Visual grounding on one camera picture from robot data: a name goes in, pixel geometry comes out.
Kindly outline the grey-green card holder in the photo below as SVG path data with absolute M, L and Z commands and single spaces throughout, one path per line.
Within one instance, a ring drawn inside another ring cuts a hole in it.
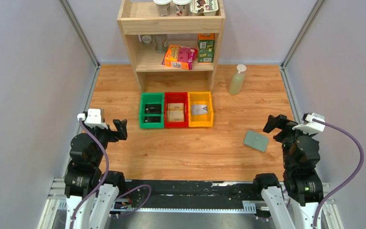
M 264 153 L 267 150 L 268 138 L 262 134 L 248 130 L 243 144 Z

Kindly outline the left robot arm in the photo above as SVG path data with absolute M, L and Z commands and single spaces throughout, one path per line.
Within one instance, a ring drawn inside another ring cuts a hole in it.
M 127 120 L 88 127 L 82 118 L 84 132 L 71 141 L 67 173 L 64 178 L 67 205 L 66 228 L 106 229 L 110 211 L 116 200 L 125 195 L 127 186 L 122 172 L 110 171 L 106 148 L 109 143 L 127 139 Z

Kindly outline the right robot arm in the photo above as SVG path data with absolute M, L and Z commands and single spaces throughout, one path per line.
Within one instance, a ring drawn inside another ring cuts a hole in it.
M 273 173 L 254 178 L 253 194 L 264 200 L 277 229 L 312 229 L 321 227 L 320 210 L 324 197 L 323 184 L 315 167 L 320 161 L 319 142 L 313 137 L 323 132 L 325 121 L 315 113 L 305 114 L 298 124 L 285 115 L 268 116 L 265 133 L 280 132 L 274 140 L 281 143 L 283 152 L 283 185 Z

